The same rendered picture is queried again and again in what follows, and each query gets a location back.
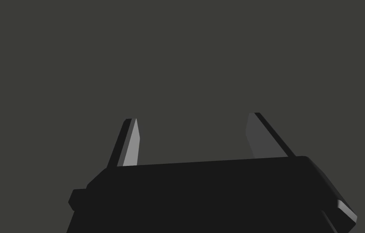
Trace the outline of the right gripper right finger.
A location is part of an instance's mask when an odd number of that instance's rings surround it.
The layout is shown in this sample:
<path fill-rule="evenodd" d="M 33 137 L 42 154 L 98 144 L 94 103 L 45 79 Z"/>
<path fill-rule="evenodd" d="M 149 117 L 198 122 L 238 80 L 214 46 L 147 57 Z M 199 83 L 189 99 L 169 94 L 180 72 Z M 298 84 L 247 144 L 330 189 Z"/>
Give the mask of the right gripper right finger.
<path fill-rule="evenodd" d="M 259 112 L 249 114 L 245 133 L 255 159 L 295 157 L 284 140 Z"/>

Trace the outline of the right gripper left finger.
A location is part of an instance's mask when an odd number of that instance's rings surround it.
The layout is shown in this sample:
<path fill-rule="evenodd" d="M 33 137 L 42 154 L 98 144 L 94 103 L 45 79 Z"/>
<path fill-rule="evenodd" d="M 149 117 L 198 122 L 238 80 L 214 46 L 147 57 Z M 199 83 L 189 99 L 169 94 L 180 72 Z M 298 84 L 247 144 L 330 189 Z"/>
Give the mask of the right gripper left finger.
<path fill-rule="evenodd" d="M 107 168 L 136 166 L 138 163 L 139 146 L 140 133 L 137 119 L 125 119 Z"/>

